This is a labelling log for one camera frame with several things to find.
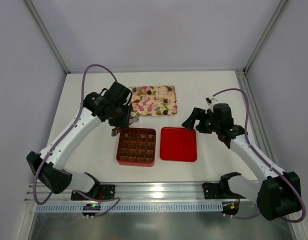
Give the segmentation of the metal tongs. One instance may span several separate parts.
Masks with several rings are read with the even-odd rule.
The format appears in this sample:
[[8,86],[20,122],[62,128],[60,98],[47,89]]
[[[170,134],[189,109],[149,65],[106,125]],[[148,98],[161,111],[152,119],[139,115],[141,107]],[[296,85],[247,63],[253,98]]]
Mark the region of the metal tongs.
[[124,120],[123,123],[119,123],[118,126],[115,126],[111,130],[111,136],[115,137],[117,136],[122,129],[129,128],[131,124],[137,123],[140,119],[139,113],[137,113],[135,116],[129,116],[127,120]]

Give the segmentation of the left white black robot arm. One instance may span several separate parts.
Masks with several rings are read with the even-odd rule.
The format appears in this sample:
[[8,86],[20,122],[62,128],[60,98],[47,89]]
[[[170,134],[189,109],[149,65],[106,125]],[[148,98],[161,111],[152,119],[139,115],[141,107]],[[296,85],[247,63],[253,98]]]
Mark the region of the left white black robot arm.
[[57,139],[40,152],[30,152],[26,160],[37,180],[41,181],[53,194],[64,190],[95,193],[97,180],[88,173],[79,173],[65,166],[82,141],[101,123],[108,122],[113,127],[112,135],[118,129],[129,127],[131,120],[132,91],[114,82],[110,88],[100,93],[91,92],[80,104],[74,117]]

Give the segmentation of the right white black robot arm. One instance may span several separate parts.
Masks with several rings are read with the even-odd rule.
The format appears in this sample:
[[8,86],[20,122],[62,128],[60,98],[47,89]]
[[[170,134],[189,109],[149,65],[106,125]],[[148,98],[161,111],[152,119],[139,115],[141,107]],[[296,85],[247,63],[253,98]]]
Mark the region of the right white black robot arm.
[[218,139],[244,161],[258,180],[248,180],[238,172],[223,175],[220,183],[224,184],[224,194],[238,194],[250,200],[268,221],[303,210],[298,175],[278,167],[247,139],[245,129],[234,123],[227,103],[212,103],[207,110],[195,107],[182,127],[204,134],[216,133]]

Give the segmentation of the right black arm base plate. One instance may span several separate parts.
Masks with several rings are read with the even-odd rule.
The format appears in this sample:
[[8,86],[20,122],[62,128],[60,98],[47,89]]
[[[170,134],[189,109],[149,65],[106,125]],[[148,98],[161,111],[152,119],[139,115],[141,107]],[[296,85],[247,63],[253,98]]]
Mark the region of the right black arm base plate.
[[202,184],[204,198],[206,200],[237,199],[238,195],[231,192],[227,183],[205,182]]

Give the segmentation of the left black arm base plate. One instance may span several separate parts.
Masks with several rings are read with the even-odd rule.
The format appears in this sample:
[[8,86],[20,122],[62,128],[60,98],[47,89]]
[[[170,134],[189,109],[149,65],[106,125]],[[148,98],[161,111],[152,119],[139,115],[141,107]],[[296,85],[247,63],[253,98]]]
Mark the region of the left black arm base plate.
[[114,184],[95,183],[88,192],[72,191],[70,199],[72,201],[105,201],[115,197],[116,186]]

